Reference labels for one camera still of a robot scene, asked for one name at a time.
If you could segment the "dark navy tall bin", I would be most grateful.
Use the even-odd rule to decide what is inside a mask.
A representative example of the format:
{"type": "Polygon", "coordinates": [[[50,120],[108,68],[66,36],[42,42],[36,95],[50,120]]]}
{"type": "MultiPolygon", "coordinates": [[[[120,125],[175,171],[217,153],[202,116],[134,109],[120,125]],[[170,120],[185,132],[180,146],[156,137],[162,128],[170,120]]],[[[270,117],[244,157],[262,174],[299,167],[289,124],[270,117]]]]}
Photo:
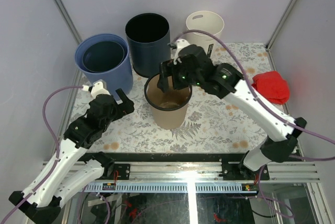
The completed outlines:
{"type": "Polygon", "coordinates": [[[160,63],[171,58],[170,26],[159,14],[132,17],[125,26],[134,71],[143,77],[159,72],[160,63]]]}

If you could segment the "tan cylindrical bin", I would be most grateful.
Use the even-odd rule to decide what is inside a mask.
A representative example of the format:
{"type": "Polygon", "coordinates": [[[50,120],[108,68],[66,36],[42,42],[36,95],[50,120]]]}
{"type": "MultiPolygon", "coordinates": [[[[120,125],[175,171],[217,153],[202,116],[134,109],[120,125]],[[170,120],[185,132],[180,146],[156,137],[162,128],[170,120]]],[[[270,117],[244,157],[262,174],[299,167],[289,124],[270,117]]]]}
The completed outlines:
{"type": "Polygon", "coordinates": [[[155,123],[166,130],[180,127],[186,116],[192,88],[181,90],[173,88],[172,78],[168,78],[169,89],[166,93],[158,87],[159,75],[149,78],[144,86],[144,96],[149,103],[155,123]]]}

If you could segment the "cream white bin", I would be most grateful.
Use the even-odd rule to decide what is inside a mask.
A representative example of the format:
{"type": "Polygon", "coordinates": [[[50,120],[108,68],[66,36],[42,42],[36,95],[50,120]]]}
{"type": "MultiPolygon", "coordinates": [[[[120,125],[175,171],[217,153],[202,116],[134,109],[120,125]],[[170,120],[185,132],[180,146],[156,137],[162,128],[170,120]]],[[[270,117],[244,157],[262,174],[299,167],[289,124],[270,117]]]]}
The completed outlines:
{"type": "MultiPolygon", "coordinates": [[[[194,12],[186,19],[187,30],[202,30],[217,38],[220,38],[224,26],[225,22],[220,15],[206,10],[194,12]]],[[[217,48],[217,41],[205,34],[187,33],[185,39],[190,44],[202,47],[209,57],[212,56],[217,48]]]]}

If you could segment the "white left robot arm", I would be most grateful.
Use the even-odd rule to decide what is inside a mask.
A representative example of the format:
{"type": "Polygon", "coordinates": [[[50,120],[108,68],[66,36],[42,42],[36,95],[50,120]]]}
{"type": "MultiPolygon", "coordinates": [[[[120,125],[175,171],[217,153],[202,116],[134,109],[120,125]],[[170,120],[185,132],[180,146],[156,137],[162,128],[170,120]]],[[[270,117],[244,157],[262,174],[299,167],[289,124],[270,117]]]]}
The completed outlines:
{"type": "Polygon", "coordinates": [[[93,100],[86,113],[69,124],[55,154],[41,173],[23,191],[14,191],[9,201],[33,223],[53,223],[63,206],[90,182],[114,175],[114,159],[104,152],[93,154],[75,174],[67,177],[72,166],[99,140],[109,125],[134,111],[134,103],[122,89],[117,103],[105,88],[83,86],[93,100]]]}

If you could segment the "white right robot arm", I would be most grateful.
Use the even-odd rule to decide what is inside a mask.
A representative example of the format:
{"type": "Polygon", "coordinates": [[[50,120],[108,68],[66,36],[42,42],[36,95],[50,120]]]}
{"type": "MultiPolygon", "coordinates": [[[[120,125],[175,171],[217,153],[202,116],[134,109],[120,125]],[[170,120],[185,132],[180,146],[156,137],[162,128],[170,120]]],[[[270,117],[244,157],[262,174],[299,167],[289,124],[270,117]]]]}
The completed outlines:
{"type": "Polygon", "coordinates": [[[266,132],[266,139],[240,161],[238,171],[242,178],[251,179],[262,166],[282,163],[291,155],[307,124],[304,118],[282,113],[253,87],[248,87],[243,74],[231,64],[214,65],[202,47],[186,40],[169,46],[175,54],[160,64],[157,87],[162,92],[199,86],[206,93],[238,106],[266,132]]]}

